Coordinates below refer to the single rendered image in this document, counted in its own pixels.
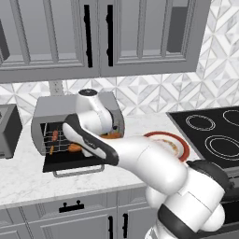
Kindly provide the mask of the orange baguette bread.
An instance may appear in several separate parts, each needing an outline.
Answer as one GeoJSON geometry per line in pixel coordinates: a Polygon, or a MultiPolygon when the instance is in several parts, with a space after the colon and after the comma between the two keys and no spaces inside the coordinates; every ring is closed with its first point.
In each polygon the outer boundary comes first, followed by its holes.
{"type": "MultiPolygon", "coordinates": [[[[121,133],[102,134],[102,137],[106,138],[106,139],[122,138],[122,134],[121,133]]],[[[80,144],[77,144],[77,143],[71,143],[68,146],[68,150],[70,152],[78,152],[78,151],[82,150],[82,146],[80,144]]]]}

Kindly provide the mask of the black toaster oven door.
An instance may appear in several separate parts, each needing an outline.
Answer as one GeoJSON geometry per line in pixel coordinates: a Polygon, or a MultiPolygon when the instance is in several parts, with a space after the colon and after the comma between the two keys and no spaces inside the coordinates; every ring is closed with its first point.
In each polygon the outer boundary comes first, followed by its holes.
{"type": "Polygon", "coordinates": [[[43,172],[53,172],[67,169],[74,169],[86,166],[101,165],[104,162],[97,157],[85,157],[84,154],[79,152],[55,152],[52,155],[47,154],[43,166],[43,172]]]}

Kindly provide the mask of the grey toaster oven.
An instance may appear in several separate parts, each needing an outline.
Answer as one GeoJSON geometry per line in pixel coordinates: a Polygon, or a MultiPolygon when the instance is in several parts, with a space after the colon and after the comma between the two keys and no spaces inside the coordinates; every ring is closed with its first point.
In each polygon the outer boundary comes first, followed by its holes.
{"type": "MultiPolygon", "coordinates": [[[[104,107],[113,115],[113,125],[117,127],[116,132],[124,135],[124,118],[114,93],[111,91],[99,92],[98,96],[104,107]]],[[[52,122],[62,123],[67,115],[76,113],[76,102],[76,94],[38,98],[31,124],[31,133],[35,147],[41,155],[46,155],[44,146],[45,127],[42,125],[52,122]]]]}

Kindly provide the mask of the grey base cupboard door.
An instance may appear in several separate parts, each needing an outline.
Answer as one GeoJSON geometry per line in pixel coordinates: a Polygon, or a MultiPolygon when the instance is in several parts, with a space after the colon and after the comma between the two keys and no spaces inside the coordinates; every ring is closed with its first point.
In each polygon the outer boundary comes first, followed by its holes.
{"type": "Polygon", "coordinates": [[[145,239],[155,224],[157,212],[147,203],[146,188],[121,190],[118,193],[118,239],[145,239]],[[128,236],[123,238],[123,214],[128,214],[128,236]]]}
{"type": "Polygon", "coordinates": [[[113,217],[117,239],[117,209],[115,207],[89,213],[62,216],[30,222],[34,239],[108,239],[108,217],[113,217]]]}

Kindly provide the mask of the grey toaster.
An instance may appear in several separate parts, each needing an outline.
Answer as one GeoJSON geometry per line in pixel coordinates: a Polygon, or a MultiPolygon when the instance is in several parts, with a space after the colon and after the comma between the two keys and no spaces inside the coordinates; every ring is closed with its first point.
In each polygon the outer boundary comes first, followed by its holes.
{"type": "Polygon", "coordinates": [[[0,159],[11,159],[14,156],[21,130],[17,105],[0,105],[0,159]]]}

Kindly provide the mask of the black oven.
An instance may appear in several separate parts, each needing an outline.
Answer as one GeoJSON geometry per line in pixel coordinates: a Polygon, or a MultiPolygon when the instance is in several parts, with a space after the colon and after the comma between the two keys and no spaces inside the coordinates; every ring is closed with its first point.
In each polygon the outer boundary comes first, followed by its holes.
{"type": "Polygon", "coordinates": [[[221,204],[225,211],[223,227],[239,224],[239,170],[228,173],[232,187],[223,196],[221,204]]]}

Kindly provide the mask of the red rimmed white plate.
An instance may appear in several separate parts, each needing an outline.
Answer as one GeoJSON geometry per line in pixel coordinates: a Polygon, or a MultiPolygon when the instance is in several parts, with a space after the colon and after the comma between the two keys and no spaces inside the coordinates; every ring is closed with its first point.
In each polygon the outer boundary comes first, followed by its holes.
{"type": "Polygon", "coordinates": [[[155,131],[145,134],[153,142],[157,143],[165,150],[176,156],[181,162],[185,162],[190,155],[188,143],[176,134],[168,132],[155,131]]]}

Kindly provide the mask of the grey drawer front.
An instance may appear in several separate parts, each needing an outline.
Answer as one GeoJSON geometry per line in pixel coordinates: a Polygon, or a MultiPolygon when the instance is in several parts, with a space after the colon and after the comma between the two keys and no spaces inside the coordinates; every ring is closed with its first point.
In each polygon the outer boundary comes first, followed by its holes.
{"type": "Polygon", "coordinates": [[[26,205],[22,208],[24,215],[28,221],[37,221],[40,219],[57,218],[68,215],[82,214],[92,211],[105,210],[117,205],[117,193],[106,192],[87,196],[79,196],[75,198],[67,198],[55,200],[52,202],[38,203],[26,205]],[[84,209],[60,213],[59,208],[63,203],[68,205],[76,204],[80,200],[85,205],[84,209]]]}

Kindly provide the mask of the black hob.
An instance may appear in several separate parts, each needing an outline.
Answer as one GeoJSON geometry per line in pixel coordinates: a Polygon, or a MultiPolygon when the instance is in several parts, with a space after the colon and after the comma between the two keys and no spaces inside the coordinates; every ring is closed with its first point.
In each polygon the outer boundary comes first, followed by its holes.
{"type": "Polygon", "coordinates": [[[201,160],[239,168],[239,106],[167,114],[201,160]]]}

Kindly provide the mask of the grey wall outlet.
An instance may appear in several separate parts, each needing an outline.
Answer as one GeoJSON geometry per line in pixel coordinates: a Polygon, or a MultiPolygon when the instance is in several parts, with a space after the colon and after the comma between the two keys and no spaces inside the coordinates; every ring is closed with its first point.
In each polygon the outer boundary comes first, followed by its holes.
{"type": "Polygon", "coordinates": [[[49,91],[51,96],[63,95],[63,82],[61,80],[50,81],[49,91]]]}

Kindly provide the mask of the grey wall cupboard door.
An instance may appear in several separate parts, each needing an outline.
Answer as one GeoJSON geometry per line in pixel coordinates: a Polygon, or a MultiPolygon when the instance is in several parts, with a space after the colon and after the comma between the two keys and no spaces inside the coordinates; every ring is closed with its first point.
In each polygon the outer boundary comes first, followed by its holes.
{"type": "Polygon", "coordinates": [[[0,0],[0,83],[97,77],[97,0],[0,0]],[[92,68],[84,5],[90,5],[92,68]]]}
{"type": "Polygon", "coordinates": [[[211,0],[98,0],[100,73],[122,77],[194,72],[211,0]],[[108,66],[107,5],[113,5],[108,66]]]}

